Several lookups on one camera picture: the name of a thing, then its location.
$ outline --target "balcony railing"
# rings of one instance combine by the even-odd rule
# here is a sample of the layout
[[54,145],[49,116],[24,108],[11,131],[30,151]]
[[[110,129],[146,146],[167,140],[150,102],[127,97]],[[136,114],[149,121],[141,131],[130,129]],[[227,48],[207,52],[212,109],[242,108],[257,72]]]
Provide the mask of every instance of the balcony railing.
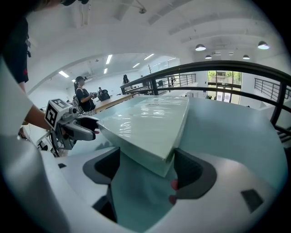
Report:
[[[274,82],[255,78],[255,89],[259,90],[261,93],[266,94],[267,96],[270,97],[270,99],[277,101],[280,85]],[[289,99],[290,97],[291,88],[287,86],[284,98]]]
[[[165,79],[167,80],[168,77],[177,76],[177,74],[179,77],[181,77],[183,75],[187,75],[187,73],[189,72],[215,71],[215,70],[250,73],[250,74],[263,76],[263,77],[267,77],[275,81],[278,81],[280,84],[279,84],[279,89],[276,96],[277,99],[276,100],[274,100],[274,98],[267,99],[267,98],[250,94],[247,92],[243,92],[243,91],[220,89],[220,88],[213,88],[213,87],[187,86],[187,85],[176,87],[176,86],[169,86],[169,83],[164,84],[164,82],[163,82],[162,87],[160,87],[160,85],[158,87],[157,85],[157,83],[159,83],[160,80],[165,80]],[[129,90],[126,92],[125,88],[128,86],[134,86],[134,85],[145,83],[145,82],[150,82],[151,85],[149,85],[148,88],[143,91],[152,92],[153,95],[159,95],[160,91],[173,91],[173,90],[219,91],[219,92],[225,92],[225,93],[235,94],[239,96],[245,96],[248,98],[252,98],[252,99],[262,101],[262,102],[269,103],[275,106],[274,112],[271,117],[272,125],[274,126],[276,130],[286,135],[291,136],[290,130],[276,125],[282,109],[291,113],[291,108],[284,105],[284,99],[285,99],[285,95],[287,91],[287,86],[291,86],[291,76],[277,69],[251,63],[251,62],[245,62],[245,61],[203,61],[203,62],[195,62],[195,63],[185,64],[185,65],[180,65],[180,66],[175,66],[169,69],[165,69],[165,70],[156,72],[154,74],[150,74],[145,77],[142,77],[140,79],[134,80],[132,82],[126,83],[125,85],[122,85],[120,88],[123,94],[137,93],[137,92],[140,93],[140,91],[137,91],[137,90]]]

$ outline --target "glossy plastic wrap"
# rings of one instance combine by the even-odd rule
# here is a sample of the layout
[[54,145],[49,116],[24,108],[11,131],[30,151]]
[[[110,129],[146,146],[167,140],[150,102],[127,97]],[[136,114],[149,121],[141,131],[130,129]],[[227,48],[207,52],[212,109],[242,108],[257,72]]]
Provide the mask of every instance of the glossy plastic wrap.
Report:
[[179,146],[189,98],[148,98],[98,122],[102,134],[127,156],[164,177]]

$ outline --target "person wearing headset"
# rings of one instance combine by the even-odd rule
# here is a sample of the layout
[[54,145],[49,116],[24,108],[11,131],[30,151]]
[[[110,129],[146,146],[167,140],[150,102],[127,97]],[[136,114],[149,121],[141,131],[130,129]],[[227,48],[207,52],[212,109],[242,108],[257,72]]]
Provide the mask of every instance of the person wearing headset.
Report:
[[85,88],[83,88],[84,84],[85,80],[82,76],[76,77],[74,82],[76,97],[78,98],[79,104],[82,107],[82,109],[85,112],[88,112],[94,110],[96,106],[92,101],[92,99],[94,99],[94,96],[90,96],[88,91]]
[[[89,0],[79,0],[82,4],[88,3]],[[71,5],[75,0],[40,0],[37,2],[34,11],[48,9],[59,4],[65,6]],[[31,56],[28,52],[29,46],[28,23],[23,16],[18,25],[13,29],[3,48],[4,61],[11,74],[17,81],[20,88],[25,92],[25,83],[28,81],[27,72],[27,56]],[[29,110],[25,122],[40,128],[49,130],[50,126],[45,121],[45,113],[39,110],[35,105]]]

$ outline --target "table surface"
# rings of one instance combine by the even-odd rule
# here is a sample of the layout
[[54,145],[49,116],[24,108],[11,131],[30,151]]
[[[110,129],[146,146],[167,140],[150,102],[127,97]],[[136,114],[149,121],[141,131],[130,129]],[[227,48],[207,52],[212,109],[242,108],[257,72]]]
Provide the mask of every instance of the table surface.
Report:
[[113,96],[108,100],[104,100],[104,101],[99,101],[96,104],[95,110],[101,107],[105,107],[106,105],[110,105],[113,104],[115,102],[118,102],[122,99],[126,99],[126,98],[131,98],[132,95],[118,95],[118,96]]
[[[103,119],[143,100],[144,97],[132,98],[94,116]],[[288,174],[286,155],[276,130],[263,113],[200,98],[190,98],[189,104],[179,148],[240,162],[277,191],[281,190]]]

